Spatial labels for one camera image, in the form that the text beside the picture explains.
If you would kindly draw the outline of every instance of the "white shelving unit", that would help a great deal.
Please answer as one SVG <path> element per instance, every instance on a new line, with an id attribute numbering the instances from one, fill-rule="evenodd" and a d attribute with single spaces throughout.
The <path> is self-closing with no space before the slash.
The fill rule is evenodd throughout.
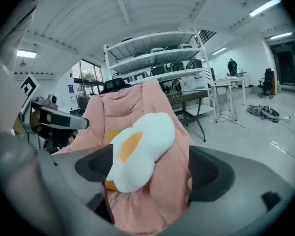
<path id="1" fill-rule="evenodd" d="M 200 47 L 195 46 L 191 41 L 195 36 L 200 40 Z M 153 48 L 166 48 L 169 46 L 179 46 L 181 44 L 191 44 L 192 48 L 172 49 L 160 52 L 150 53 Z M 146 71 L 149 67 L 169 64 L 177 61 L 188 61 L 194 58 L 198 53 L 202 53 L 201 59 L 206 59 L 208 68 L 188 69 L 183 71 L 170 72 L 152 77 L 147 77 L 141 80 L 130 82 L 132 85 L 142 83 L 150 78 L 156 78 L 158 81 L 174 80 L 186 76 L 202 77 L 207 85 L 207 77 L 205 71 L 209 71 L 211 85 L 213 85 L 213 77 L 205 52 L 203 43 L 196 31 L 171 31 L 153 33 L 145 36 L 140 36 L 126 40 L 113 46 L 104 45 L 105 62 L 107 72 L 111 76 L 111 70 L 118 72 L 122 77 L 126 74 L 132 74 L 136 71 Z M 201 107 L 200 113 L 214 111 L 215 114 L 215 94 L 213 100 L 213 108 L 208 105 L 209 100 L 204 101 L 204 106 Z"/>

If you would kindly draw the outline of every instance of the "white pillow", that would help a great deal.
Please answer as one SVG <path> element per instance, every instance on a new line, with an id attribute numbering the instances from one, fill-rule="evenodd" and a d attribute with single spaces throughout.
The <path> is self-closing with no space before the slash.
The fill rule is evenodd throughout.
<path id="1" fill-rule="evenodd" d="M 135 192 L 152 177 L 155 162 L 174 143 L 175 127 L 167 113 L 150 113 L 121 131 L 111 144 L 113 165 L 106 178 L 119 192 Z"/>

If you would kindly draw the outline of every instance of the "door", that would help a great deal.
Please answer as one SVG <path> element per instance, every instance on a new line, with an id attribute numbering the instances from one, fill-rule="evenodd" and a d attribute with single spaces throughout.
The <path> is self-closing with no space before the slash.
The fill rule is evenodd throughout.
<path id="1" fill-rule="evenodd" d="M 277 57 L 280 66 L 281 84 L 295 85 L 295 67 L 292 52 L 279 52 Z"/>

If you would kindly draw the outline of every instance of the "ceiling light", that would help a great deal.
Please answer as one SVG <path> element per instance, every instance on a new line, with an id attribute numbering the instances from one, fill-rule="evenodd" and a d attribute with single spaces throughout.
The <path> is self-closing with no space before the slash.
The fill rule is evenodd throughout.
<path id="1" fill-rule="evenodd" d="M 36 54 L 37 54 L 36 52 L 18 50 L 18 53 L 16 56 L 26 57 L 26 58 L 34 58 L 34 57 L 36 57 Z"/>
<path id="2" fill-rule="evenodd" d="M 261 7 L 259 7 L 258 9 L 255 9 L 253 12 L 250 13 L 250 16 L 254 17 L 257 14 L 259 14 L 260 12 L 263 12 L 264 10 L 280 3 L 281 0 L 271 0 L 270 2 L 267 2 L 266 4 L 262 5 Z"/>
<path id="3" fill-rule="evenodd" d="M 217 52 L 213 53 L 213 55 L 215 55 L 215 54 L 217 54 L 217 53 L 219 53 L 219 52 L 221 52 L 221 51 L 223 51 L 225 49 L 227 49 L 227 47 L 223 47 L 221 50 L 218 50 Z"/>
<path id="4" fill-rule="evenodd" d="M 285 33 L 285 34 L 280 34 L 280 35 L 271 37 L 270 39 L 276 39 L 276 38 L 279 38 L 279 37 L 286 37 L 286 36 L 290 36 L 290 35 L 292 35 L 292 32 L 288 32 L 288 33 Z"/>

